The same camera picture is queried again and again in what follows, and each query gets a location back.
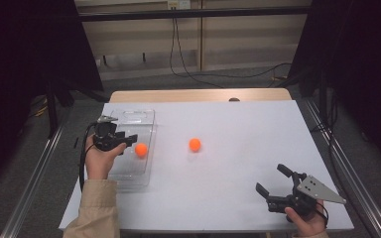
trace white table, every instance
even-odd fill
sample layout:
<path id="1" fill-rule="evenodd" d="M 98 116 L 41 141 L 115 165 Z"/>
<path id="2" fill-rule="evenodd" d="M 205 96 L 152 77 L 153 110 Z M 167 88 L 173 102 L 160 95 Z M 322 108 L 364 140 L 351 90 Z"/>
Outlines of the white table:
<path id="1" fill-rule="evenodd" d="M 200 233 L 292 230 L 284 214 L 270 213 L 256 182 L 271 195 L 293 186 L 276 170 L 284 164 L 336 190 L 295 101 L 109 103 L 154 109 L 157 131 L 149 185 L 118 193 L 123 231 Z M 188 141 L 199 137 L 201 150 Z M 76 185 L 60 229 L 77 217 Z M 328 230 L 352 229 L 346 209 L 326 202 Z"/>

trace silver metal bracket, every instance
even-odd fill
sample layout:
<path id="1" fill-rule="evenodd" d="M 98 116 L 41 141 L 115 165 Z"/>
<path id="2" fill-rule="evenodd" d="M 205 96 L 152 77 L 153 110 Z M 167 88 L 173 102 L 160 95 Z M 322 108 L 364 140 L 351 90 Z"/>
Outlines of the silver metal bracket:
<path id="1" fill-rule="evenodd" d="M 115 117 L 111 117 L 111 116 L 101 115 L 101 116 L 97 119 L 97 123 L 112 122 L 112 121 L 117 121 L 117 118 L 115 118 Z"/>
<path id="2" fill-rule="evenodd" d="M 346 200 L 313 176 L 305 178 L 297 190 L 315 198 L 345 204 Z"/>

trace table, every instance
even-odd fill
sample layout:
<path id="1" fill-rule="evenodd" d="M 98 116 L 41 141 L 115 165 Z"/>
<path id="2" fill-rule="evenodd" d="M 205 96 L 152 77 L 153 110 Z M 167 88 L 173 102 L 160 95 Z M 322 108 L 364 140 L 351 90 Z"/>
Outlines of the table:
<path id="1" fill-rule="evenodd" d="M 229 98 L 241 102 L 224 102 Z M 336 189 L 296 102 L 290 99 L 286 89 L 115 92 L 103 113 L 119 106 L 151 107 L 158 126 L 149 185 L 118 193 L 121 230 L 212 233 L 294 229 L 285 215 L 268 212 L 265 199 L 255 191 L 257 181 L 272 195 L 289 194 L 291 180 L 276 170 L 282 163 Z M 193 135 L 202 140 L 197 154 L 186 149 Z M 79 200 L 76 185 L 60 229 L 77 216 Z M 330 213 L 329 230 L 353 228 L 343 205 L 325 206 Z"/>

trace electrical outlet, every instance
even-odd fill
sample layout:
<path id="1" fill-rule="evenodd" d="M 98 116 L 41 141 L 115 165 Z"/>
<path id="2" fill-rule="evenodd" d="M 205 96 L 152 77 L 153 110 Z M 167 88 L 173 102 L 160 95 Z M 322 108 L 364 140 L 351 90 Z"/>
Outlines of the electrical outlet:
<path id="1" fill-rule="evenodd" d="M 167 1 L 167 10 L 179 10 L 179 0 Z"/>
<path id="2" fill-rule="evenodd" d="M 179 0 L 179 9 L 186 10 L 191 8 L 191 0 Z"/>

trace ping pong ball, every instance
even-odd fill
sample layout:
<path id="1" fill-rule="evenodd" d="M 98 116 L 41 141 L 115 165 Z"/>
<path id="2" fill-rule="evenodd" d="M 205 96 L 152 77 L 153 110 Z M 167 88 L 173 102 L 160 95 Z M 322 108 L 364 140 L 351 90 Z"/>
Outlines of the ping pong ball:
<path id="1" fill-rule="evenodd" d="M 139 143 L 135 146 L 135 154 L 137 154 L 138 157 L 145 157 L 145 155 L 147 155 L 147 152 L 148 148 L 144 143 Z"/>
<path id="2" fill-rule="evenodd" d="M 200 149 L 200 140 L 198 138 L 190 139 L 190 149 L 193 152 L 197 152 Z"/>

